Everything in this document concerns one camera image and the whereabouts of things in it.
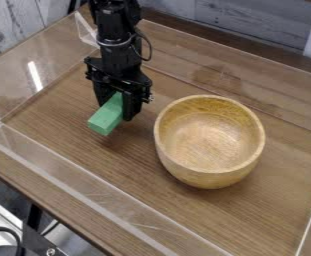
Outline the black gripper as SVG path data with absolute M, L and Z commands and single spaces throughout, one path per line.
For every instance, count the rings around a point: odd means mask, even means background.
M 128 69 L 121 75 L 103 71 L 103 59 L 85 57 L 85 78 L 92 81 L 99 106 L 103 106 L 115 92 L 121 93 L 123 119 L 131 121 L 141 109 L 141 104 L 151 101 L 152 81 L 139 67 Z

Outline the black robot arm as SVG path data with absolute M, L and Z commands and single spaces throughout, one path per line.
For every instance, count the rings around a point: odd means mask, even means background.
M 100 57 L 87 57 L 85 77 L 93 84 L 99 106 L 115 93 L 121 94 L 121 115 L 131 121 L 151 101 L 152 81 L 141 71 L 141 64 L 152 58 L 143 57 L 141 40 L 148 38 L 137 28 L 141 8 L 137 0 L 88 0 Z

